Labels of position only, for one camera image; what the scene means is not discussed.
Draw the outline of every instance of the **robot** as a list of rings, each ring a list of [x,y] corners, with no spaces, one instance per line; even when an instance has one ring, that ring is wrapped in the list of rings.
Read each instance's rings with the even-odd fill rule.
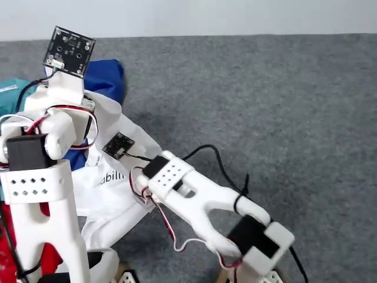
[[[26,99],[23,112],[3,117],[9,119],[1,124],[0,177],[5,203],[11,208],[16,254],[22,269],[28,271],[19,282],[116,282],[116,252],[85,248],[69,161],[62,160],[69,149],[85,150],[101,135],[101,117],[95,115],[100,95],[84,90],[83,83],[94,44],[91,38],[56,27],[44,61],[48,77],[36,83],[48,81],[48,86],[38,86]],[[95,137],[82,145],[91,124]],[[162,213],[176,251],[182,251],[190,241],[199,241],[217,254],[230,282],[278,282],[267,277],[294,242],[290,231],[250,199],[219,186],[171,152],[145,156],[142,149],[142,144],[122,133],[104,147],[106,154],[128,171],[141,169],[137,177],[130,174],[135,199]],[[121,156],[129,158],[120,161]],[[48,203],[50,217],[41,213],[42,202]],[[160,204],[186,221],[198,239],[189,239],[177,248]],[[209,220],[207,214],[212,209],[236,211],[243,218],[225,237]],[[64,262],[55,274],[42,277],[38,263],[46,242],[55,246]],[[225,256],[233,263],[225,264]],[[120,282],[132,281],[122,278]]]

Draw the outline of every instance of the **wire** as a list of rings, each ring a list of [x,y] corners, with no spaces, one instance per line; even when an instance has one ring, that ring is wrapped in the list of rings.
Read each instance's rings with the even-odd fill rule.
[[[200,150],[202,149],[212,149],[215,154],[216,154],[216,159],[217,159],[217,162],[219,164],[219,168],[220,168],[220,171],[222,173],[222,175],[224,176],[224,178],[228,181],[228,183],[230,184],[230,186],[237,192],[241,193],[241,190],[237,187],[237,185],[234,183],[234,181],[229,177],[229,175],[226,173],[225,171],[225,168],[224,168],[224,164],[223,164],[223,161],[221,159],[221,156],[220,156],[220,152],[219,150],[217,149],[216,146],[214,146],[213,144],[204,144],[202,146],[199,146],[198,148],[196,148],[194,151],[192,151],[190,154],[188,154],[187,156],[185,156],[184,158],[182,158],[182,160],[187,160],[191,157],[193,157],[197,152],[199,152]]]
[[[52,74],[45,77],[45,78],[40,78],[39,80],[35,80],[35,81],[32,81],[30,82],[26,87],[24,87],[21,92],[19,93],[19,96],[18,96],[18,99],[17,99],[17,102],[16,102],[16,107],[15,107],[15,112],[19,112],[19,109],[21,108],[21,103],[22,103],[22,99],[23,97],[25,96],[25,93],[26,91],[35,86],[35,85],[38,85],[40,83],[43,83],[44,81],[48,81],[50,78],[52,78],[58,71],[60,71],[60,69],[54,69],[52,71]]]
[[[307,278],[307,275],[306,275],[305,269],[304,269],[304,267],[302,266],[302,263],[301,263],[299,257],[297,256],[297,253],[296,253],[294,247],[293,247],[293,246],[290,246],[290,247],[289,247],[289,251],[290,251],[290,253],[292,254],[292,257],[293,257],[293,259],[295,260],[295,262],[296,262],[296,264],[297,264],[297,266],[298,266],[298,268],[299,268],[299,270],[300,270],[302,276],[304,277],[304,281],[305,281],[305,283],[308,283],[308,282],[309,282],[309,279]]]
[[[6,114],[6,115],[3,115],[0,117],[0,123],[2,123],[2,121],[6,118],[11,118],[11,117],[17,117],[17,118],[20,118],[20,119],[24,119],[28,122],[30,122],[30,125],[33,124],[33,119],[32,118],[29,118],[27,116],[24,116],[24,115],[21,115],[21,114]]]
[[[190,154],[188,154],[187,156],[185,156],[185,157],[182,158],[182,159],[183,159],[183,160],[187,160],[187,159],[193,157],[193,156],[194,156],[197,152],[199,152],[200,150],[202,150],[202,149],[206,149],[206,148],[209,148],[209,149],[213,149],[213,150],[214,150],[214,152],[215,152],[215,154],[216,154],[216,159],[217,159],[217,162],[218,162],[218,164],[219,164],[219,168],[220,168],[221,173],[223,174],[223,176],[225,177],[225,179],[228,181],[228,183],[231,185],[231,187],[232,187],[235,191],[237,191],[237,192],[240,193],[240,195],[237,197],[237,199],[236,199],[236,201],[234,202],[234,205],[233,205],[234,211],[238,213],[238,211],[237,211],[237,207],[236,207],[236,206],[237,206],[237,202],[239,201],[239,199],[240,199],[242,196],[244,196],[244,197],[250,199],[251,201],[253,201],[252,198],[249,198],[249,197],[247,196],[247,193],[248,193],[248,188],[247,188],[247,187],[248,187],[248,184],[249,184],[249,174],[246,175],[246,180],[245,180],[244,188],[243,188],[242,190],[240,190],[240,189],[237,187],[237,185],[234,183],[234,181],[232,181],[232,179],[231,179],[231,178],[229,177],[229,175],[226,173],[225,168],[224,168],[224,164],[223,164],[223,162],[222,162],[222,160],[221,160],[220,152],[219,152],[219,150],[217,149],[217,147],[214,146],[214,145],[212,145],[212,144],[204,144],[204,145],[202,145],[202,146],[199,146],[198,148],[196,148],[194,151],[192,151]],[[301,261],[300,261],[298,255],[297,255],[297,253],[296,253],[294,247],[293,247],[293,246],[289,247],[289,251],[290,251],[290,253],[292,254],[292,257],[293,257],[293,259],[295,260],[296,265],[297,265],[297,267],[299,268],[299,270],[300,270],[302,276],[304,277],[305,283],[308,283],[309,280],[308,280],[308,278],[307,278],[307,275],[306,275],[305,269],[304,269],[304,267],[303,267],[303,265],[302,265],[302,263],[301,263]]]
[[[183,252],[187,246],[188,243],[190,242],[201,242],[205,245],[207,245],[207,242],[202,240],[202,239],[198,239],[198,238],[191,238],[191,239],[187,239],[186,241],[183,242],[182,246],[180,248],[177,248],[177,237],[176,237],[176,234],[174,233],[174,230],[173,230],[173,227],[171,227],[171,224],[169,222],[169,220],[167,219],[166,217],[166,214],[164,213],[163,209],[161,208],[161,206],[152,198],[150,197],[151,201],[154,203],[154,205],[157,207],[157,209],[160,211],[160,214],[161,216],[163,217],[164,219],[164,223],[169,231],[169,234],[171,236],[171,238],[173,239],[173,248],[176,252]],[[237,262],[231,264],[231,265],[226,265],[225,262],[224,262],[224,258],[220,255],[220,253],[218,251],[215,251],[215,254],[217,255],[218,259],[219,259],[219,264],[221,265],[221,267],[223,269],[231,269],[231,268],[235,268],[239,265],[242,264],[242,260],[238,260]]]
[[[132,154],[129,154],[129,153],[124,153],[124,155],[126,155],[126,156],[130,156],[130,157],[133,157],[133,158],[137,158],[137,159],[141,159],[141,160],[143,160],[143,161],[148,161],[148,162],[151,162],[152,161],[152,159],[150,159],[150,158],[147,158],[147,157],[144,157],[144,156],[139,156],[139,155],[132,155]]]
[[[27,276],[25,276],[24,269],[22,268],[22,265],[21,265],[21,261],[19,260],[16,249],[13,245],[13,242],[12,242],[12,239],[11,239],[11,233],[8,229],[8,224],[7,224],[6,219],[5,219],[5,213],[4,213],[4,210],[2,208],[1,202],[0,202],[0,218],[3,221],[6,241],[8,242],[8,246],[11,250],[11,254],[12,254],[14,264],[16,265],[17,278],[22,279],[25,283],[29,283],[29,279],[28,279]]]
[[[35,120],[34,123],[30,126],[30,128],[25,132],[26,134],[32,134],[35,129],[39,129],[39,125],[48,117],[50,116],[49,113],[45,113],[42,117]]]
[[[136,191],[135,191],[135,187],[134,187],[134,178],[133,178],[133,171],[135,170],[135,169],[141,169],[141,170],[143,170],[144,168],[143,167],[140,167],[140,166],[135,166],[135,167],[133,167],[131,170],[130,170],[130,172],[129,172],[129,174],[128,174],[128,179],[129,179],[129,181],[130,181],[130,187],[131,187],[131,190],[132,190],[132,193],[134,194],[134,195],[136,195],[136,196],[138,196],[138,197],[140,197],[140,198],[144,198],[141,194],[139,194],[139,193],[137,193]]]
[[[98,137],[98,121],[97,121],[97,118],[92,111],[89,111],[88,109],[83,108],[83,107],[79,107],[79,106],[63,105],[63,104],[50,106],[46,109],[46,112],[50,109],[85,112],[92,118],[94,125],[95,125],[95,136],[93,138],[93,141],[90,144],[85,145],[85,146],[71,146],[71,149],[74,149],[74,150],[88,149],[89,147],[91,147],[95,143],[95,140]]]

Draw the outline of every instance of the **white wall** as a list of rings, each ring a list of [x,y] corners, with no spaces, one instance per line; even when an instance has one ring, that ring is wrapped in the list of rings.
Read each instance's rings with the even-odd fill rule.
[[[1,0],[0,41],[377,32],[376,0]]]

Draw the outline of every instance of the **teal cloth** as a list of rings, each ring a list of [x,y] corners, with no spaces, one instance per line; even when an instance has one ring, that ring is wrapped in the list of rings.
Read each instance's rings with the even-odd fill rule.
[[[29,81],[21,80],[19,78],[12,78],[8,81],[0,82],[0,90],[5,87],[17,85],[17,89],[0,92],[0,116],[6,115],[6,114],[12,114],[15,112],[19,93],[29,83],[30,83]],[[37,88],[36,86],[31,87],[26,91],[22,99],[21,109],[24,109],[26,98],[30,94],[34,93],[36,88]],[[4,200],[4,195],[2,193],[1,186],[0,186],[0,200]]]

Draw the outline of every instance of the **circuit board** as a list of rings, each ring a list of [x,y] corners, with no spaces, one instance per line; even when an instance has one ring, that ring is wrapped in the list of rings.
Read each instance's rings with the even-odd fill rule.
[[[83,78],[94,44],[92,38],[55,27],[43,65],[59,67],[62,72]]]
[[[121,133],[117,133],[102,150],[112,158],[119,160],[134,144],[134,140]]]

